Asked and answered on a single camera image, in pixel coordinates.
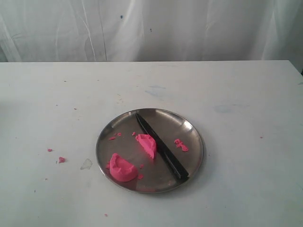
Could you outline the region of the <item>pink clay half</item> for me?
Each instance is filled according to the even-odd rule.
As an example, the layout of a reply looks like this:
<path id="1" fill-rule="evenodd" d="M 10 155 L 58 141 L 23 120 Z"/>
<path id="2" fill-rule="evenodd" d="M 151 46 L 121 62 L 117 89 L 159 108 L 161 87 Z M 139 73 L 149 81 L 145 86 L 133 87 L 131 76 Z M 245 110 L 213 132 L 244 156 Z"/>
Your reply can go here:
<path id="1" fill-rule="evenodd" d="M 135 138 L 150 158 L 155 159 L 157 147 L 154 138 L 149 134 L 138 134 Z"/>

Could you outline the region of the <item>black knife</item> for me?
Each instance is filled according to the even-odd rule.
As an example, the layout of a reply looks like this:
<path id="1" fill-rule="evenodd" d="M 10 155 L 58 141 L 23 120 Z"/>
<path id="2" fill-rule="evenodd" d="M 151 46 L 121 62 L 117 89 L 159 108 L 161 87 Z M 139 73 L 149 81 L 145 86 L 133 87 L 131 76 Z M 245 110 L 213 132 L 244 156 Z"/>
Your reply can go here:
<path id="1" fill-rule="evenodd" d="M 160 154 L 167 167 L 172 171 L 175 178 L 182 182 L 187 180 L 189 173 L 171 152 L 171 150 L 167 147 L 167 145 L 162 141 L 162 139 L 157 135 L 153 128 L 139 113 L 135 113 L 135 116 L 143 131 L 145 131 L 155 140 L 157 152 Z"/>

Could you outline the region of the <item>pink dough smear on plate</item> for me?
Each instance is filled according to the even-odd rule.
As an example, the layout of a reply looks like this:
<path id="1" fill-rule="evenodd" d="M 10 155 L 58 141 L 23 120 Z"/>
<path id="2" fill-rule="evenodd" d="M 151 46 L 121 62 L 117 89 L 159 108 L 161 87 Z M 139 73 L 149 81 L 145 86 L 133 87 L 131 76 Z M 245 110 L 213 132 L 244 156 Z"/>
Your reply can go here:
<path id="1" fill-rule="evenodd" d="M 174 140 L 177 148 L 181 148 L 183 152 L 188 152 L 188 147 L 180 139 Z"/>

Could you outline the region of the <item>round steel plate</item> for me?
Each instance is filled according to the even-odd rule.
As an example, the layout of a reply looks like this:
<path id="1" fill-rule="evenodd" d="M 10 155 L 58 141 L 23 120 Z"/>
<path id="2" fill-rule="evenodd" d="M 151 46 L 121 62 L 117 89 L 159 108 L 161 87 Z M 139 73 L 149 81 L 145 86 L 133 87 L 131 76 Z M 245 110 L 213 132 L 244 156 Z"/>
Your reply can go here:
<path id="1" fill-rule="evenodd" d="M 101 131 L 96 157 L 115 185 L 137 193 L 174 190 L 198 172 L 205 143 L 184 117 L 157 108 L 123 113 Z"/>

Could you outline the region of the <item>large pink dough crumb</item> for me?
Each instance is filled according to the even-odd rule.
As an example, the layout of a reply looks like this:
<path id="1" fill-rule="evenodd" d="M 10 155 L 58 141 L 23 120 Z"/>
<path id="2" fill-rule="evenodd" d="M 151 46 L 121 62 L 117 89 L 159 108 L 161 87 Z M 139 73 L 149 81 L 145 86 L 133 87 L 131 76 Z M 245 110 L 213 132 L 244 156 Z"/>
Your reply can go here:
<path id="1" fill-rule="evenodd" d="M 61 163 L 65 163 L 66 162 L 66 158 L 64 157 L 59 157 L 58 159 L 58 163 L 61 164 Z"/>

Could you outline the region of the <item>white backdrop curtain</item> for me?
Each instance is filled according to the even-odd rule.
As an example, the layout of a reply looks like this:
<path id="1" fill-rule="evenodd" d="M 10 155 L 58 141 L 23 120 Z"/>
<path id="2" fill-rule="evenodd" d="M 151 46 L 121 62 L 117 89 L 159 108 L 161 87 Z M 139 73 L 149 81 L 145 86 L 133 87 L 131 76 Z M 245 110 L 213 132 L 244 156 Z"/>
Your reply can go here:
<path id="1" fill-rule="evenodd" d="M 8 61 L 301 61 L 300 0 L 3 0 Z"/>

